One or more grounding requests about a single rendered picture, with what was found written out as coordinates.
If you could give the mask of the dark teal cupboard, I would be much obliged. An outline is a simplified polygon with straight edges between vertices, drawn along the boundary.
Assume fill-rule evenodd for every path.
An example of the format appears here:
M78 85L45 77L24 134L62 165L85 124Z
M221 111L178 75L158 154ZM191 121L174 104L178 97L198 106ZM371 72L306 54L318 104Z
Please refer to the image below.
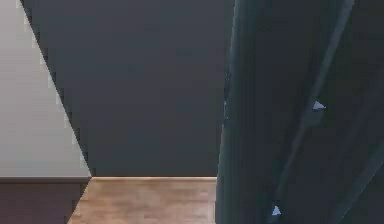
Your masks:
M384 224L384 0L235 0L216 224Z

